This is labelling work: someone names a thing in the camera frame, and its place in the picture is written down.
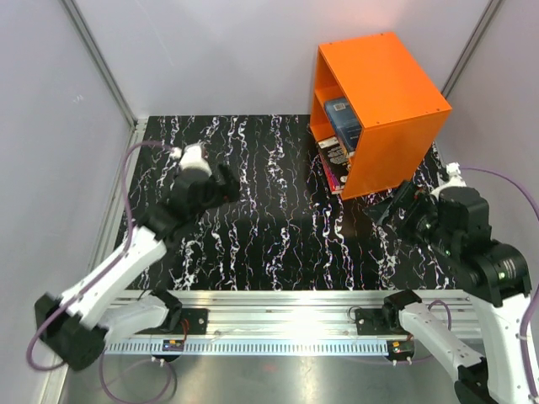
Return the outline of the red comic book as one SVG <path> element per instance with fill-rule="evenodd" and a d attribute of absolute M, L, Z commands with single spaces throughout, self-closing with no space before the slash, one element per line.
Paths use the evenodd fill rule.
<path fill-rule="evenodd" d="M 344 185 L 332 174 L 325 162 L 322 162 L 322 166 L 331 194 L 341 194 L 344 189 Z"/>

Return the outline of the purple treehouse book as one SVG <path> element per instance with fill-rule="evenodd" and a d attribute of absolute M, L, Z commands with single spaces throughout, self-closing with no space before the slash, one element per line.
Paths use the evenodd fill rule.
<path fill-rule="evenodd" d="M 348 177 L 347 164 L 330 162 L 323 155 L 320 158 L 331 193 L 341 194 Z"/>

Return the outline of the black book gold text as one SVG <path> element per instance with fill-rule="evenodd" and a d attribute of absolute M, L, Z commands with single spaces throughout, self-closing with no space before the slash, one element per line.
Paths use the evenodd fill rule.
<path fill-rule="evenodd" d="M 319 141 L 317 143 L 318 150 L 326 157 L 330 162 L 334 163 L 346 163 L 349 175 L 350 162 L 348 157 L 344 154 L 343 149 L 335 136 L 328 139 Z"/>

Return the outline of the dark blue book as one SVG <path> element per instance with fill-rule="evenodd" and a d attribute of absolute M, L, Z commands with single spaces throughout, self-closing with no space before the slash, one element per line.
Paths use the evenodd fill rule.
<path fill-rule="evenodd" d="M 349 101 L 344 97 L 330 99 L 324 103 L 324 110 L 336 136 L 343 142 L 348 155 L 353 156 L 362 127 Z"/>

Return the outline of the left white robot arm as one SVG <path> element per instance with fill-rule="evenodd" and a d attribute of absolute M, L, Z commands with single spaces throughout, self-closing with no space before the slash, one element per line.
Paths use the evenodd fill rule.
<path fill-rule="evenodd" d="M 61 364 L 80 371 L 112 343 L 149 329 L 171 334 L 185 325 L 181 301 L 167 290 L 153 290 L 120 309 L 110 306 L 144 269 L 174 250 L 208 210 L 240 198 L 237 175 L 225 163 L 211 166 L 201 144 L 164 148 L 179 163 L 170 189 L 139 219 L 126 207 L 128 231 L 123 243 L 61 295 L 45 293 L 35 302 L 36 334 L 26 352 L 33 369 L 44 369 L 32 358 L 37 341 Z"/>

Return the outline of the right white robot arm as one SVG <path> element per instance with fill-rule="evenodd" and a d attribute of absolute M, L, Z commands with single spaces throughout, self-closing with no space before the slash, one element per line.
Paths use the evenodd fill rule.
<path fill-rule="evenodd" d="M 450 376 L 459 402 L 536 403 L 529 269 L 518 249 L 492 238 L 488 201 L 460 180 L 433 192 L 403 181 L 376 205 L 377 224 L 387 223 L 399 210 L 404 212 L 399 238 L 431 247 L 448 260 L 478 317 L 484 351 L 467 346 L 411 290 L 385 298 L 382 326 L 421 342 Z"/>

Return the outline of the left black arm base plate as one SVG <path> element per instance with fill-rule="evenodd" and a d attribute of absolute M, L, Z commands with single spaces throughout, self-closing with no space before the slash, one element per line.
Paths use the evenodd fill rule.
<path fill-rule="evenodd" d="M 186 308 L 182 310 L 180 322 L 171 330 L 148 328 L 139 332 L 147 335 L 184 335 L 184 327 L 189 336 L 204 336 L 208 327 L 209 310 L 206 308 Z"/>

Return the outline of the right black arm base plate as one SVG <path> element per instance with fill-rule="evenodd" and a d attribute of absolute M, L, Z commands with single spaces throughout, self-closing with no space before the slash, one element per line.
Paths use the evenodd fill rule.
<path fill-rule="evenodd" d="M 378 336 L 393 338 L 411 338 L 413 333 L 402 328 L 399 315 L 403 310 L 382 308 L 364 308 L 356 306 L 350 309 L 357 334 L 360 336 Z"/>

